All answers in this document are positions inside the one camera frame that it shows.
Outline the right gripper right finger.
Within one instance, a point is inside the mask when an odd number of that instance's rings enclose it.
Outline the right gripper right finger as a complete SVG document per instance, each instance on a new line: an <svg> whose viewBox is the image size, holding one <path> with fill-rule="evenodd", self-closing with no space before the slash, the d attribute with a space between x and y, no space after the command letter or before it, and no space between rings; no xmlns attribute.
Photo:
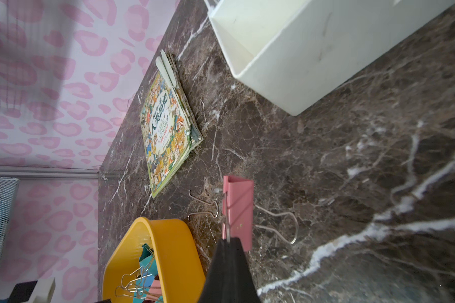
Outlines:
<svg viewBox="0 0 455 303"><path fill-rule="evenodd" d="M229 302L260 303L245 252L236 237L229 241Z"/></svg>

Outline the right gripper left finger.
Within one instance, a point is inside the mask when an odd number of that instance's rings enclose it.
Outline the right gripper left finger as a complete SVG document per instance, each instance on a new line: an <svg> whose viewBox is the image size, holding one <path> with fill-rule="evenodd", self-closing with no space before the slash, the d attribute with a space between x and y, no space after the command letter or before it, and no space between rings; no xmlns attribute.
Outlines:
<svg viewBox="0 0 455 303"><path fill-rule="evenodd" d="M228 299L228 261L229 244L227 240L221 239L216 247L216 252L212 259L208 271L206 282L204 284L201 296L198 300L201 302L227 302Z"/></svg>

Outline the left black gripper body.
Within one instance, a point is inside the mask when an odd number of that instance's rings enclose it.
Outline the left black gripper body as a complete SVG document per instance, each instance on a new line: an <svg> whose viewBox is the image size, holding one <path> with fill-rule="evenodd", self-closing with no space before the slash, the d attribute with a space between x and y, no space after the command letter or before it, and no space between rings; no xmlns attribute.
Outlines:
<svg viewBox="0 0 455 303"><path fill-rule="evenodd" d="M56 288L56 279L39 279L16 284L11 295L0 302L50 303Z"/></svg>

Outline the yellow plastic storage tray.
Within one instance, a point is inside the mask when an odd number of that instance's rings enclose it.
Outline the yellow plastic storage tray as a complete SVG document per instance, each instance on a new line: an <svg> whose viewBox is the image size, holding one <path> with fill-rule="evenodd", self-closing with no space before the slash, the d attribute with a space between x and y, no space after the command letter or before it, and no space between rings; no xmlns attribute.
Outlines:
<svg viewBox="0 0 455 303"><path fill-rule="evenodd" d="M206 281L195 241L180 219L137 218L113 252L103 274L102 299L132 302L115 296L122 277L139 268L142 245L154 250L164 302L197 302Z"/></svg>

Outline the teal binder clip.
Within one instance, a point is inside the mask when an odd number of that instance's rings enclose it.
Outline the teal binder clip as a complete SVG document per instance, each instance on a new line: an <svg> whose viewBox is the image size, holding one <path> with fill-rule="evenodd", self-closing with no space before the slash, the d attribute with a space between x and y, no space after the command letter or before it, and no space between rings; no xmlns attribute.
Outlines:
<svg viewBox="0 0 455 303"><path fill-rule="evenodd" d="M132 302L164 302L157 258L148 244L142 246L139 267L121 277L115 297L125 297Z"/></svg>

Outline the pink binder clip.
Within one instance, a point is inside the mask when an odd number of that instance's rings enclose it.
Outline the pink binder clip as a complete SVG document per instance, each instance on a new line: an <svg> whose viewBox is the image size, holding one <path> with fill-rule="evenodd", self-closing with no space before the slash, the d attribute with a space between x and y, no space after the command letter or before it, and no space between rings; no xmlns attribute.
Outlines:
<svg viewBox="0 0 455 303"><path fill-rule="evenodd" d="M254 228L273 232L283 242L293 245L298 240L299 224L294 213L271 212L254 202L254 181L236 177L233 175L225 175L222 189L224 198L222 206L218 202L206 202L202 199L189 194L189 197L202 204L212 206L216 209L215 212L193 212L188 215L188 218L194 215L209 215L212 218L222 217L222 238L227 240L230 237L236 237L241 241L243 250L247 253L252 250L253 230ZM294 221L294 236L292 239L285 238L277 229L254 223L254 210L259 210L272 217L288 216Z"/></svg>

